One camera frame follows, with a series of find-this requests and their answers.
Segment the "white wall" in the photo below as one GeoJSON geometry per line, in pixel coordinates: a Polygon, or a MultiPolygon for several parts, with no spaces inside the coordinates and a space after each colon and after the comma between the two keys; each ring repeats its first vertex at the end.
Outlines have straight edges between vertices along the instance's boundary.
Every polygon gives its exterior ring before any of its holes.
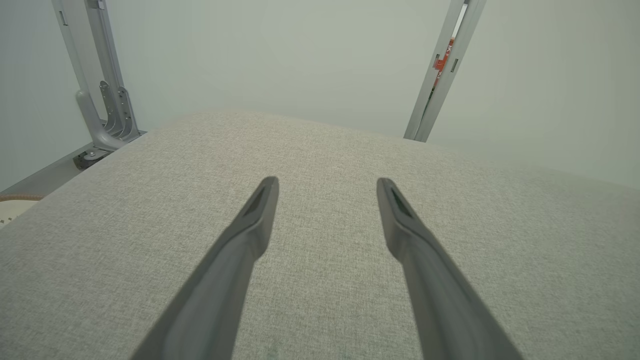
{"type": "Polygon", "coordinates": [[[428,142],[640,188],[638,15],[487,0],[428,142]]]}
{"type": "Polygon", "coordinates": [[[91,142],[50,0],[0,3],[0,190],[91,142]]]}
{"type": "Polygon", "coordinates": [[[245,108],[402,137],[449,0],[108,3],[140,129],[245,108]]]}

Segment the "metal post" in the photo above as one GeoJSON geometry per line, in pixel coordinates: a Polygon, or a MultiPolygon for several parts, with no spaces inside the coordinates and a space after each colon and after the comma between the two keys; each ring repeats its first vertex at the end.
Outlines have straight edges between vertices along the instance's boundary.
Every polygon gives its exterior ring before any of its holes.
{"type": "Polygon", "coordinates": [[[113,138],[105,131],[102,122],[100,121],[100,117],[98,116],[98,111],[95,109],[95,105],[93,105],[91,95],[89,94],[89,85],[84,77],[84,72],[82,70],[82,65],[80,64],[80,58],[78,57],[71,31],[64,20],[64,9],[62,7],[62,3],[60,0],[52,0],[52,3],[56,14],[62,14],[62,16],[58,17],[58,24],[60,25],[62,37],[65,41],[67,52],[69,53],[69,58],[71,60],[71,65],[74,68],[78,85],[80,86],[80,91],[78,91],[76,95],[76,100],[80,106],[84,123],[91,134],[93,146],[103,150],[115,151],[126,145],[126,142],[113,138]]]}
{"type": "Polygon", "coordinates": [[[115,100],[115,106],[118,110],[114,114],[116,115],[115,120],[121,125],[118,128],[122,128],[122,132],[114,136],[124,141],[131,140],[138,137],[140,132],[133,116],[129,93],[124,88],[124,82],[122,81],[107,4],[105,0],[85,0],[85,5],[102,73],[109,85],[108,91],[111,92],[111,97],[115,100]]]}
{"type": "Polygon", "coordinates": [[[433,64],[437,53],[444,54],[444,49],[446,49],[446,44],[448,44],[451,39],[463,3],[468,3],[468,7],[449,54],[451,60],[445,64],[445,68],[438,81],[438,86],[431,96],[431,100],[429,100],[429,96],[431,95],[431,89],[433,88],[438,70],[434,71],[431,67],[427,70],[427,75],[422,83],[422,88],[418,95],[418,100],[415,103],[409,126],[404,133],[404,138],[420,142],[427,141],[433,124],[440,113],[440,108],[442,108],[444,100],[447,97],[453,79],[462,64],[462,59],[471,41],[471,36],[476,29],[486,0],[451,0],[451,6],[447,12],[445,23],[442,26],[440,37],[438,38],[438,47],[435,49],[434,57],[431,59],[431,64],[433,64]]]}

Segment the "metal stand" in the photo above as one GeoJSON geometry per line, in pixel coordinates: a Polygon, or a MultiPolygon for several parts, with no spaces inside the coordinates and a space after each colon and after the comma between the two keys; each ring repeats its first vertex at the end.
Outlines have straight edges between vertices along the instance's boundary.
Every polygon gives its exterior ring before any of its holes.
{"type": "Polygon", "coordinates": [[[73,24],[69,24],[64,16],[61,0],[52,0],[52,3],[56,15],[60,14],[58,23],[80,85],[76,101],[93,140],[93,146],[96,148],[87,151],[90,157],[87,160],[97,160],[107,152],[116,151],[141,135],[133,115],[129,93],[123,86],[106,4],[104,0],[85,0],[89,25],[105,79],[100,82],[100,92],[108,117],[106,120],[101,120],[89,93],[76,45],[69,30],[69,26],[73,24]]]}

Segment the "fabric textured tabletop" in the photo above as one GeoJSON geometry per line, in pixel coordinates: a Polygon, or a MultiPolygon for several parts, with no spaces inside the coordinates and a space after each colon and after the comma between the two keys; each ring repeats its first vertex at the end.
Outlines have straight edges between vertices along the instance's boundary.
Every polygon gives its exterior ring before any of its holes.
{"type": "Polygon", "coordinates": [[[419,359],[376,180],[527,359],[640,357],[640,192],[261,113],[116,151],[0,231],[0,359],[125,359],[260,180],[280,199],[235,359],[419,359]]]}

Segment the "gray upholstered table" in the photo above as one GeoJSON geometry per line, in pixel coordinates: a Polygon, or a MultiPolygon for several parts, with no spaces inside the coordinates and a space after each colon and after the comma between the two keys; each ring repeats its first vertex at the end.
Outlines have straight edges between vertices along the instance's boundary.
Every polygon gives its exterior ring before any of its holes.
{"type": "Polygon", "coordinates": [[[376,203],[392,178],[529,359],[640,357],[640,192],[258,113],[151,131],[0,231],[0,359],[126,358],[280,178],[236,359],[416,359],[376,203]]]}

